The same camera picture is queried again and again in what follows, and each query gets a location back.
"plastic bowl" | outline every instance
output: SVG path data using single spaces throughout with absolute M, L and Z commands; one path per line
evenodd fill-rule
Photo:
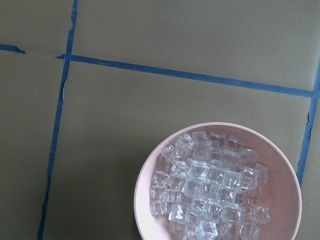
M 301 220 L 301 192 L 294 169 L 286 156 L 270 140 L 244 126 L 208 122 L 184 128 L 161 142 L 146 159 L 134 191 L 134 214 L 143 240 L 181 240 L 169 230 L 168 216 L 153 217 L 150 211 L 150 181 L 154 170 L 163 170 L 157 160 L 162 150 L 178 136 L 192 132 L 216 132 L 233 135 L 256 150 L 260 164 L 269 167 L 269 183 L 263 187 L 260 205 L 269 208 L 271 221 L 261 225 L 260 240 L 294 240 Z

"blue tape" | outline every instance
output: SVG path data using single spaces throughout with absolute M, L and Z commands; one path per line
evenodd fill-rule
M 62 54 L 60 56 L 57 56 L 57 59 L 64 59 L 64 57 L 65 55 Z M 295 95 L 295 96 L 307 97 L 307 98 L 311 98 L 311 95 L 313 93 L 312 91 L 296 89 L 291 87 L 276 86 L 276 85 L 236 80 L 236 79 L 217 77 L 217 76 L 202 75 L 198 73 L 176 71 L 176 70 L 170 70 L 165 68 L 137 65 L 137 64 L 131 64 L 131 63 L 119 62 L 119 61 L 107 61 L 107 60 L 101 60 L 101 59 L 96 59 L 92 57 L 86 57 L 86 56 L 71 55 L 71 61 L 87 63 L 87 64 L 99 64 L 99 65 L 104 65 L 107 67 L 118 68 L 118 69 L 126 69 L 126 70 L 133 70 L 133 71 L 144 72 L 144 73 L 166 75 L 166 76 L 177 77 L 177 78 L 237 86 L 237 87 L 248 88 L 248 89 L 263 90 L 263 91 L 274 92 L 274 93 L 289 94 L 289 95 Z
M 296 172 L 296 177 L 298 178 L 300 187 L 302 185 L 302 180 L 304 177 L 308 151 L 310 146 L 310 139 L 312 134 L 312 128 L 314 126 L 319 97 L 320 97 L 320 59 L 318 62 L 318 67 L 317 67 L 314 86 L 313 86 L 313 92 L 312 92 L 311 101 L 310 101 L 309 114 L 308 114 L 309 119 L 308 119 L 308 123 L 305 126 L 299 165 L 298 165 L 298 170 Z
M 44 237 L 45 223 L 46 223 L 47 210 L 48 210 L 49 193 L 50 193 L 50 187 L 51 187 L 51 179 L 52 179 L 52 174 L 53 174 L 53 170 L 54 170 L 59 128 L 60 128 L 61 115 L 62 115 L 62 109 L 63 109 L 63 104 L 64 104 L 64 89 L 65 89 L 65 85 L 66 85 L 67 78 L 68 78 L 69 65 L 70 65 L 70 61 L 71 61 L 71 53 L 72 53 L 72 47 L 73 47 L 73 42 L 74 42 L 74 33 L 75 33 L 75 26 L 76 26 L 76 19 L 77 19 L 77 9 L 78 9 L 78 0 L 74 0 L 73 5 L 72 5 L 72 13 L 71 13 L 71 17 L 70 17 L 71 21 L 72 21 L 72 28 L 69 30 L 69 33 L 68 33 L 68 39 L 67 39 L 66 50 L 65 50 L 65 55 L 64 55 L 64 64 L 63 64 L 63 71 L 62 71 L 62 77 L 61 77 L 60 91 L 59 91 L 59 97 L 58 97 L 57 106 L 56 106 L 50 155 L 49 155 L 48 168 L 47 168 L 48 183 L 47 183 L 47 189 L 46 189 L 46 193 L 45 193 L 44 203 L 42 205 L 42 216 L 41 216 L 40 227 L 38 230 L 37 240 L 42 240 Z
M 0 50 L 9 51 L 9 52 L 15 52 L 15 53 L 19 53 L 19 54 L 25 54 L 26 53 L 26 51 L 20 49 L 17 46 L 7 45 L 7 44 L 0 44 Z

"pile of clear cubes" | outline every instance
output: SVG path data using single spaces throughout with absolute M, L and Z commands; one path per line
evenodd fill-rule
M 168 215 L 170 230 L 183 240 L 258 240 L 269 209 L 259 205 L 268 167 L 256 151 L 232 135 L 193 132 L 162 153 L 153 173 L 150 209 Z

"bowl rim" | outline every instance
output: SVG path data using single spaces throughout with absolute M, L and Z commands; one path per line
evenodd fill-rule
M 171 134 L 170 136 L 168 136 L 166 139 L 164 139 L 162 142 L 160 142 L 154 149 L 153 151 L 149 154 L 149 156 L 146 158 L 146 160 L 144 161 L 142 167 L 141 167 L 141 170 L 139 172 L 139 175 L 138 175 L 138 178 L 136 180 L 136 184 L 135 184 L 135 188 L 134 188 L 134 196 L 133 196 L 133 209 L 134 209 L 134 219 L 135 219 L 135 223 L 136 223 L 136 226 L 139 230 L 139 234 L 141 236 L 141 238 L 143 240 L 145 240 L 144 236 L 142 235 L 142 231 L 140 229 L 140 225 L 139 225 L 139 222 L 138 222 L 138 219 L 137 219 L 137 205 L 136 205 L 136 196 L 137 196 L 137 188 L 138 188 L 138 185 L 139 185 L 139 182 L 140 182 L 140 178 L 141 178 L 141 175 L 142 173 L 144 172 L 145 170 L 145 167 L 149 161 L 149 159 L 155 154 L 155 152 L 157 151 L 157 149 L 163 145 L 163 143 L 169 141 L 170 139 L 172 139 L 173 137 L 175 136 L 178 136 L 186 131 L 189 131 L 191 129 L 195 129 L 195 128 L 199 128 L 199 127 L 207 127 L 207 126 L 228 126 L 228 127 L 234 127 L 234 128 L 239 128 L 239 129 L 242 129 L 242 130 L 245 130 L 245 131 L 248 131 L 254 135 L 257 135 L 258 137 L 262 138 L 263 140 L 265 140 L 267 143 L 269 143 L 281 156 L 282 158 L 284 159 L 284 161 L 286 162 L 286 164 L 289 166 L 289 169 L 291 171 L 291 174 L 294 176 L 294 185 L 296 187 L 296 189 L 298 190 L 298 218 L 296 220 L 296 224 L 295 224 L 295 229 L 294 229 L 294 232 L 293 232 L 293 235 L 292 235 L 292 240 L 295 239 L 297 233 L 298 233 L 298 229 L 299 229 L 299 226 L 300 226 L 300 222 L 301 222 L 301 215 L 302 215 L 302 195 L 301 195 L 301 189 L 300 189 L 300 185 L 299 185 L 299 182 L 298 182 L 298 178 L 297 178 L 297 175 L 296 175 L 296 172 L 294 170 L 294 168 L 292 167 L 291 163 L 289 162 L 289 160 L 287 159 L 287 157 L 285 156 L 285 154 L 272 142 L 270 141 L 268 138 L 266 138 L 265 136 L 263 136 L 262 134 L 248 128 L 248 127 L 245 127 L 245 126 L 242 126 L 242 125 L 238 125 L 238 124 L 234 124 L 234 123 L 229 123 L 229 122 L 219 122 L 219 121 L 216 121 L 216 122 L 204 122 L 204 123 L 199 123 L 199 124 L 195 124 L 195 125 L 191 125 L 191 126 L 188 126 L 188 127 L 185 127 L 179 131 L 176 131 L 174 132 L 173 134 Z

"floor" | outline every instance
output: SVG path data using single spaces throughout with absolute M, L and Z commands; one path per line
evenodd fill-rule
M 0 239 L 140 240 L 133 194 L 167 136 L 228 122 L 297 172 L 319 238 L 320 3 L 0 2 Z

